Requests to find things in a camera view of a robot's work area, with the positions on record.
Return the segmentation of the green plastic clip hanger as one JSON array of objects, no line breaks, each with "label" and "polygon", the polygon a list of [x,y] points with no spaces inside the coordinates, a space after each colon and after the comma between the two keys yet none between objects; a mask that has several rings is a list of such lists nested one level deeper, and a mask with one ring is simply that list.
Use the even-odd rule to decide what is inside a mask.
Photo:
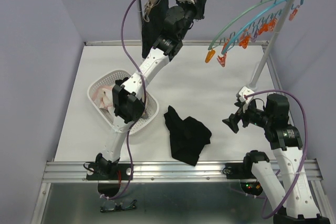
[{"label": "green plastic clip hanger", "polygon": [[275,28],[275,25],[278,22],[278,17],[282,14],[282,10],[278,10],[275,13],[271,13],[266,18],[261,17],[259,21],[254,21],[248,25],[247,28],[243,30],[243,32],[238,33],[239,38],[236,40],[232,40],[233,37],[236,35],[236,32],[232,32],[229,37],[224,37],[223,33],[231,27],[234,23],[236,23],[239,19],[241,19],[243,16],[245,16],[247,13],[251,12],[252,10],[256,9],[257,7],[269,3],[271,1],[274,1],[274,3],[277,2],[277,0],[260,0],[258,4],[255,4],[251,6],[250,8],[243,11],[241,14],[239,14],[237,17],[232,19],[227,25],[225,25],[222,30],[215,36],[215,38],[212,40],[208,47],[208,53],[205,58],[205,63],[209,63],[210,60],[215,55],[216,51],[215,48],[222,45],[222,55],[217,56],[218,63],[224,67],[226,65],[226,58],[227,58],[227,52],[230,51],[235,45],[238,45],[242,47],[243,49],[246,49],[251,43],[251,38],[254,35],[255,31],[258,31],[258,36],[262,33],[273,31]]}]

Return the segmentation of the blue plastic clip hanger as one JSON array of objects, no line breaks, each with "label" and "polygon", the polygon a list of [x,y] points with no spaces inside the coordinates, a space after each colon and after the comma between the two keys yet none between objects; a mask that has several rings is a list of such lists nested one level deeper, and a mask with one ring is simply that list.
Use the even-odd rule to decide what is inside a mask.
[{"label": "blue plastic clip hanger", "polygon": [[[274,31],[275,26],[280,20],[284,8],[280,8],[274,12],[272,10],[281,4],[288,3],[289,0],[260,0],[257,4],[247,8],[241,14],[227,23],[215,36],[208,47],[208,54],[205,61],[209,62],[215,55],[215,48],[222,46],[222,49],[217,56],[217,62],[221,67],[226,66],[226,59],[228,52],[235,46],[247,49],[248,45],[255,42],[256,39],[263,33]],[[252,12],[253,10],[268,4],[268,6],[253,17],[247,24],[243,25],[237,31],[231,32],[228,36],[225,33],[232,27],[237,21],[244,16]]]}]

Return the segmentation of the white underwear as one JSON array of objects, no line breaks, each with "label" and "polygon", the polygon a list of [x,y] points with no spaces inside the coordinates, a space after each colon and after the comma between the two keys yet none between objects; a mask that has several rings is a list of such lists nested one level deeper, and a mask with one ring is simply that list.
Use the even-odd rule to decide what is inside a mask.
[{"label": "white underwear", "polygon": [[112,115],[114,112],[112,97],[113,87],[114,85],[102,85],[90,95],[90,98],[97,109],[101,112],[108,113],[109,115]]}]

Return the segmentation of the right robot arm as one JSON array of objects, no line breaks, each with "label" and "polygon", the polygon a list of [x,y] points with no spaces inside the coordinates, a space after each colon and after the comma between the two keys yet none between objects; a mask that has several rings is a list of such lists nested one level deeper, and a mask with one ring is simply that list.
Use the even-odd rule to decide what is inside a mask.
[{"label": "right robot arm", "polygon": [[249,124],[264,130],[265,138],[279,166],[278,179],[266,153],[257,150],[246,153],[237,169],[231,168],[238,179],[254,177],[260,183],[269,201],[272,212],[263,218],[272,218],[274,223],[330,223],[314,202],[304,162],[307,142],[300,132],[289,123],[289,101],[278,93],[267,95],[266,105],[258,109],[251,90],[237,94],[236,113],[223,122],[234,132]]}]

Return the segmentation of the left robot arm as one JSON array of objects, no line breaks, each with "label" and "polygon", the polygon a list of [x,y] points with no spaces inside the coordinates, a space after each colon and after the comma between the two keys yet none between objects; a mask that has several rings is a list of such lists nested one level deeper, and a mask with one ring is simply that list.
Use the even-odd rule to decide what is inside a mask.
[{"label": "left robot arm", "polygon": [[145,112],[146,89],[154,77],[179,53],[183,39],[196,20],[204,19],[207,0],[176,0],[172,7],[160,7],[153,28],[143,30],[143,62],[130,77],[111,89],[112,138],[84,165],[87,180],[112,180],[119,176],[118,163],[123,144],[129,144],[131,129]]}]

